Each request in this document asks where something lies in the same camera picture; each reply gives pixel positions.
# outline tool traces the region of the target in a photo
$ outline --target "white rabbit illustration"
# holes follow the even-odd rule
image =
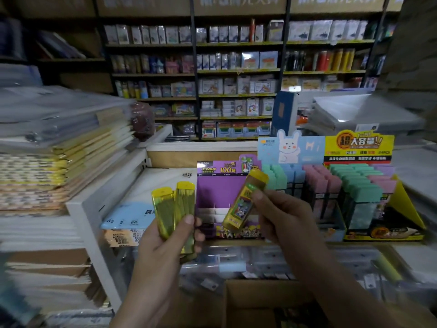
[[[279,137],[279,163],[298,163],[298,155],[300,153],[298,146],[299,132],[296,131],[291,138],[286,138],[283,130],[279,130],[277,133]]]

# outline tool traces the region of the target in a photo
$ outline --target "hand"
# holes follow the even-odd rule
[[[138,259],[135,261],[128,294],[112,320],[111,328],[145,327],[146,324],[147,327],[154,327],[161,320],[178,288],[180,252],[193,231],[194,250],[196,253],[201,252],[199,242],[205,240],[205,235],[200,230],[194,230],[195,226],[201,224],[199,218],[186,215],[169,239],[163,241],[158,224],[153,220],[139,242]],[[135,311],[132,306],[140,308]]]
[[[332,259],[307,202],[272,190],[254,192],[252,201],[259,213],[262,234],[281,246],[296,277],[301,279],[306,264]]]

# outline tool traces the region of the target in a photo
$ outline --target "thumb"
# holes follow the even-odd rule
[[[281,209],[277,208],[274,203],[260,190],[256,190],[252,194],[252,201],[255,204],[259,214],[265,216],[273,224],[276,224],[280,218],[285,214]]]
[[[169,239],[164,242],[163,247],[167,251],[177,252],[180,254],[183,246],[194,231],[194,216],[191,214],[185,215],[178,223],[176,229],[172,232]]]

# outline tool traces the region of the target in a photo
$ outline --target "purple display box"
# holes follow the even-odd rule
[[[197,208],[230,208],[251,169],[261,170],[254,154],[242,154],[237,161],[197,162]]]

